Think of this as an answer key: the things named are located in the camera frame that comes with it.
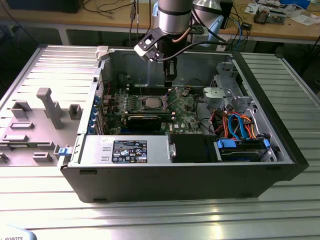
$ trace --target motherboard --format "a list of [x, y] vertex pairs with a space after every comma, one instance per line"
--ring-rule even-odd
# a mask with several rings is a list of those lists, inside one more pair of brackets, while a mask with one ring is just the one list
[[104, 134], [201, 134], [197, 96], [188, 87], [118, 89], [103, 96]]

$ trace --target floor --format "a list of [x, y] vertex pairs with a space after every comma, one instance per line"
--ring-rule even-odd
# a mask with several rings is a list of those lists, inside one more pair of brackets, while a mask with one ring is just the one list
[[[15, 32], [14, 38], [2, 37], [0, 39], [0, 96], [3, 96], [37, 47], [21, 28], [15, 27], [13, 30]], [[40, 44], [61, 44], [58, 31], [55, 29], [26, 28], [26, 30]], [[129, 39], [128, 33], [122, 32], [98, 33], [97, 31], [69, 30], [68, 34], [72, 44], [78, 46], [109, 45], [121, 47], [128, 45]], [[310, 46], [248, 41], [245, 48], [242, 46], [237, 51], [252, 52], [253, 49], [256, 53], [274, 52], [282, 54], [292, 67], [300, 73], [302, 64], [309, 56]], [[319, 66], [320, 56], [318, 55], [312, 60], [309, 68], [302, 76], [316, 94], [320, 90], [318, 85], [315, 84], [315, 79], [320, 79]]]

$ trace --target motherboard chip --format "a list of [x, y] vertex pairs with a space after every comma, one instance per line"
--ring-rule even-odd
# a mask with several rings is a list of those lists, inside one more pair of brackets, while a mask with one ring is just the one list
[[159, 108], [161, 106], [161, 100], [157, 97], [146, 97], [145, 105], [149, 108]]

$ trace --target blue cable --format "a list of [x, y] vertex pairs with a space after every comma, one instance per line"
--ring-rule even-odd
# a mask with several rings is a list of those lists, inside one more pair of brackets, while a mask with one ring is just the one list
[[240, 23], [239, 23], [237, 20], [235, 20], [235, 19], [232, 19], [232, 20], [235, 21], [235, 22], [238, 24], [239, 32], [240, 32], [239, 41], [238, 41], [238, 43], [236, 44], [235, 49], [234, 49], [234, 50], [237, 50], [237, 48], [239, 47], [239, 44], [240, 44], [240, 42], [241, 42], [242, 29], [241, 29]]
[[236, 115], [236, 114], [232, 114], [230, 117], [229, 117], [229, 120], [228, 120], [228, 128], [229, 128], [229, 132], [237, 139], [237, 140], [240, 140], [240, 137], [238, 137], [234, 131], [232, 130], [232, 126], [231, 126], [231, 121], [233, 118], [238, 118], [239, 120], [239, 126], [240, 126], [240, 132], [242, 134], [242, 137], [244, 139], [248, 139], [248, 135], [245, 131], [245, 127], [244, 127], [244, 121], [242, 120], [242, 118], [239, 116], [239, 115]]

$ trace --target logo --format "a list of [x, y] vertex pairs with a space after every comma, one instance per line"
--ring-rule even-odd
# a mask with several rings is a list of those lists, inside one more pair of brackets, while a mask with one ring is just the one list
[[122, 151], [122, 152], [121, 152], [121, 155], [122, 155], [122, 156], [128, 156], [128, 155], [129, 155], [128, 150]]

